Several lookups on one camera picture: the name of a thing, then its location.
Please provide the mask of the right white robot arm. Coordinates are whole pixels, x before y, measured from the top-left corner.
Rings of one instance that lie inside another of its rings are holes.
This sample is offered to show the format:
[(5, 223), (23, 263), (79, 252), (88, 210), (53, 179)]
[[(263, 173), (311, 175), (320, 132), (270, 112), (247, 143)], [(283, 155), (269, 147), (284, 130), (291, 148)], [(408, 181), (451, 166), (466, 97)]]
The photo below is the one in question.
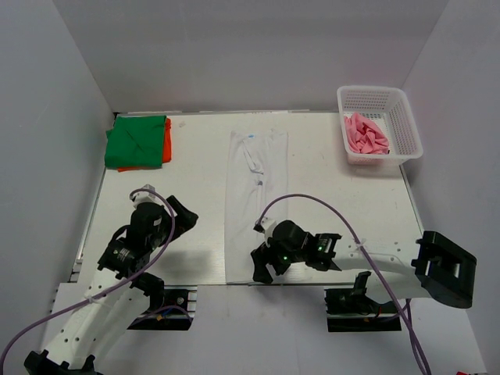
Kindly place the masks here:
[(432, 298), (468, 309), (473, 304), (477, 258), (435, 231), (406, 243), (358, 245), (340, 234), (311, 234), (281, 223), (251, 252), (257, 283), (272, 284), (294, 263), (320, 272), (358, 270), (354, 305), (369, 312), (392, 297)]

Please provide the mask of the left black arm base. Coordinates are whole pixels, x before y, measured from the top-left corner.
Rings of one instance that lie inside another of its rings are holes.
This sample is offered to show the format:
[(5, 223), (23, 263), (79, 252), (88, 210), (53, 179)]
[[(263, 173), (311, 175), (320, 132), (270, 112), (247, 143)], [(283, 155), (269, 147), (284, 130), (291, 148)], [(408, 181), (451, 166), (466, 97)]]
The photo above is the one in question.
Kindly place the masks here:
[(188, 331), (195, 318), (196, 287), (164, 287), (128, 330)]

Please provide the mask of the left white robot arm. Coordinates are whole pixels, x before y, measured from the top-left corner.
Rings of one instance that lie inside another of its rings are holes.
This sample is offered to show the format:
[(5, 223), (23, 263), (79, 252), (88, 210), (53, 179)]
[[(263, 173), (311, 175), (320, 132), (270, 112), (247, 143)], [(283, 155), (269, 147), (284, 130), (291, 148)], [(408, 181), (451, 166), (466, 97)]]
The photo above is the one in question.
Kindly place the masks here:
[(195, 227), (198, 215), (174, 196), (143, 187), (130, 195), (128, 224), (112, 235), (81, 302), (57, 335), (24, 361), (29, 374), (95, 374), (123, 333), (142, 316), (185, 308), (166, 302), (164, 281), (148, 273), (171, 241)]

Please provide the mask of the white t shirt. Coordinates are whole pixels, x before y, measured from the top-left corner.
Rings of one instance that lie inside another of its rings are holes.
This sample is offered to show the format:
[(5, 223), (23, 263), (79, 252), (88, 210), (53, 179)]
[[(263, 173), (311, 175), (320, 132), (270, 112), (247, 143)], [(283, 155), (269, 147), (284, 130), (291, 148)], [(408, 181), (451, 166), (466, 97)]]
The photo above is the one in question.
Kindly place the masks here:
[(288, 193), (288, 133), (230, 135), (224, 217), (226, 282), (252, 282), (251, 251), (264, 241), (256, 220), (275, 198)]

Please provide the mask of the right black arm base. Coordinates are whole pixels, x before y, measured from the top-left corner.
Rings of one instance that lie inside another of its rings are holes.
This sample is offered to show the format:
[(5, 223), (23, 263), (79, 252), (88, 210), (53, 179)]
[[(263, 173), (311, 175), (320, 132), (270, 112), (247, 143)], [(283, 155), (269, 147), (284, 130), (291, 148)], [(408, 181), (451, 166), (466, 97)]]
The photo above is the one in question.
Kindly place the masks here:
[(324, 290), (329, 333), (399, 332), (401, 320), (393, 302), (377, 303), (347, 288)]

